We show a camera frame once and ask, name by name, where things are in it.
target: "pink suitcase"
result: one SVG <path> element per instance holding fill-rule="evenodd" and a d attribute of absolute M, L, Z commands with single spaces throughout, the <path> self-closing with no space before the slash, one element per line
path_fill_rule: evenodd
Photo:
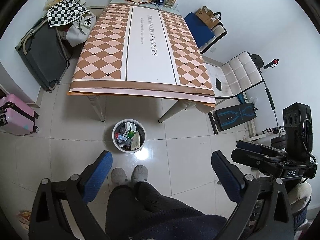
<path fill-rule="evenodd" d="M 8 133 L 26 135 L 38 132 L 35 119 L 39 115 L 26 103 L 10 94 L 0 99 L 0 127 Z"/>

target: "smartphone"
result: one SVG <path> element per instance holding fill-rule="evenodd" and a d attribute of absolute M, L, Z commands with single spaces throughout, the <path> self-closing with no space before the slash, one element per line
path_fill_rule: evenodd
<path fill-rule="evenodd" d="M 216 78 L 216 88 L 220 91 L 222 91 L 222 88 L 221 88 L 221 81 L 219 79 Z"/>

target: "gray slipper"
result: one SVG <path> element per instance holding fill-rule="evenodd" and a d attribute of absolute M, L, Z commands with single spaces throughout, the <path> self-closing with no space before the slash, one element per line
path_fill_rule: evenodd
<path fill-rule="evenodd" d="M 131 183 L 134 186 L 137 182 L 148 180 L 148 169 L 146 166 L 137 165 L 131 176 Z"/>
<path fill-rule="evenodd" d="M 119 185 L 127 185 L 128 178 L 125 174 L 124 170 L 121 168 L 115 168 L 111 172 L 111 182 L 117 186 Z"/>

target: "person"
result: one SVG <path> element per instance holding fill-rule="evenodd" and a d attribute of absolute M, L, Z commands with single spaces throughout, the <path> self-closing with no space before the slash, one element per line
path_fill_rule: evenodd
<path fill-rule="evenodd" d="M 106 234 L 111 240 L 212 240 L 226 223 L 222 216 L 205 215 L 161 195 L 147 180 L 148 169 L 143 165 L 134 168 L 131 181 L 123 169 L 112 170 L 116 187 L 106 212 Z"/>

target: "diamond pattern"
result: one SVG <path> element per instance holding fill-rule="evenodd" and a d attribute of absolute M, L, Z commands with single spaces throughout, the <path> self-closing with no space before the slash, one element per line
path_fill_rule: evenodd
<path fill-rule="evenodd" d="M 212 89 L 208 71 L 184 19 L 161 12 L 169 36 L 180 83 Z"/>
<path fill-rule="evenodd" d="M 82 49 L 73 81 L 121 78 L 129 11 L 130 5 L 111 4 L 105 8 Z"/>

